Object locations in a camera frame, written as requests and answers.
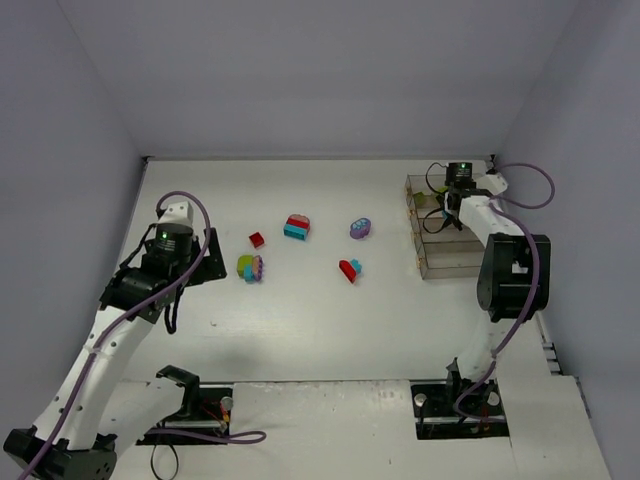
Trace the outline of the small red lego brick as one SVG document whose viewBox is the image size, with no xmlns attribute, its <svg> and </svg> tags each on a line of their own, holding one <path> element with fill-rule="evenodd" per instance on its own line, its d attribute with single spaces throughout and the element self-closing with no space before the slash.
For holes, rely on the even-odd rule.
<svg viewBox="0 0 640 480">
<path fill-rule="evenodd" d="M 255 232 L 249 236 L 249 241 L 255 249 L 262 248 L 265 245 L 265 238 L 260 232 Z"/>
</svg>

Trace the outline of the teal lego base brick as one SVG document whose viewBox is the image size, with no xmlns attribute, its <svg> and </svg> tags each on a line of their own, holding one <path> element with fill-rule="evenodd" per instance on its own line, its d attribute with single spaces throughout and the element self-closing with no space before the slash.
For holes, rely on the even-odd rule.
<svg viewBox="0 0 640 480">
<path fill-rule="evenodd" d="M 308 237 L 307 229 L 292 224 L 285 224 L 283 227 L 283 233 L 287 237 L 295 238 L 302 241 L 305 241 Z"/>
</svg>

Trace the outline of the purple rounded lego brick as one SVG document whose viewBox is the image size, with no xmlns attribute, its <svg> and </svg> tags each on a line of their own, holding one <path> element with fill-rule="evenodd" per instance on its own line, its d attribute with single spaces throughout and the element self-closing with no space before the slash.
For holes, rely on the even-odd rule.
<svg viewBox="0 0 640 480">
<path fill-rule="evenodd" d="M 353 221 L 349 228 L 349 236 L 354 240 L 366 238 L 372 228 L 372 222 L 369 218 L 362 217 Z"/>
</svg>

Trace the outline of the red rounded lego brick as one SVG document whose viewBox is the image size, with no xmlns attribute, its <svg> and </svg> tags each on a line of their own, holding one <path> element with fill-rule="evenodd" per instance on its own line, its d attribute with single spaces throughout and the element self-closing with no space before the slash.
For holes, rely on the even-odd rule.
<svg viewBox="0 0 640 480">
<path fill-rule="evenodd" d="M 351 261 L 340 260 L 338 267 L 347 280 L 353 284 L 358 276 L 358 270 L 354 267 Z"/>
</svg>

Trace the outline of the small teal lego cube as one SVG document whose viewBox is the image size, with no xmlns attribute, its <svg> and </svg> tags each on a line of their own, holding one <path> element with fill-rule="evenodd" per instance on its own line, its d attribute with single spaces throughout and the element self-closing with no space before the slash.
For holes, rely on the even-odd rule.
<svg viewBox="0 0 640 480">
<path fill-rule="evenodd" d="M 362 272 L 362 265 L 357 259 L 351 259 L 349 261 L 351 267 L 354 269 L 357 275 L 360 275 Z"/>
</svg>

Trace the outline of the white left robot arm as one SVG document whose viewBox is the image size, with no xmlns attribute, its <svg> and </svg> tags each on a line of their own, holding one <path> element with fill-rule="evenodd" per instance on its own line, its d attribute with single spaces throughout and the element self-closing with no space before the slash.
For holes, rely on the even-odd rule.
<svg viewBox="0 0 640 480">
<path fill-rule="evenodd" d="M 184 221 L 153 224 L 138 267 L 123 264 L 107 285 L 89 337 L 54 399 L 29 428 L 12 430 L 4 451 L 29 479 L 108 479 L 121 454 L 168 417 L 188 418 L 201 403 L 200 379 L 162 368 L 140 397 L 112 415 L 107 404 L 133 353 L 159 318 L 173 327 L 186 287 L 225 278 L 217 232 L 203 240 Z"/>
</svg>

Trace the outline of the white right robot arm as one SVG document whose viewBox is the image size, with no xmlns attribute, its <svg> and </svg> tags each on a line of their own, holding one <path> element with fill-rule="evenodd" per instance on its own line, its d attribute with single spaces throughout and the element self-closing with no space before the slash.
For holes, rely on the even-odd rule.
<svg viewBox="0 0 640 480">
<path fill-rule="evenodd" d="M 476 284 L 480 320 L 468 346 L 447 367 L 447 383 L 461 402 L 488 382 L 519 327 L 546 308 L 551 241 L 504 211 L 508 184 L 497 171 L 475 177 L 472 164 L 449 163 L 444 185 L 445 220 L 471 231 L 484 247 Z"/>
</svg>

